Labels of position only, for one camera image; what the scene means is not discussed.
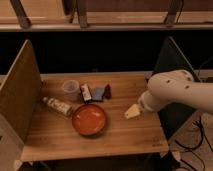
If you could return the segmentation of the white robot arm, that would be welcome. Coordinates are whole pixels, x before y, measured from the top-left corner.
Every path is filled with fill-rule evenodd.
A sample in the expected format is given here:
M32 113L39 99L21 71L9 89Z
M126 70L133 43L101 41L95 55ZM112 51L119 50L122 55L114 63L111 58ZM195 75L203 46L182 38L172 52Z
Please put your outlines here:
M158 112L171 103L181 103L213 115L213 83L196 82L187 70L154 74L147 90L124 113L127 119L140 113Z

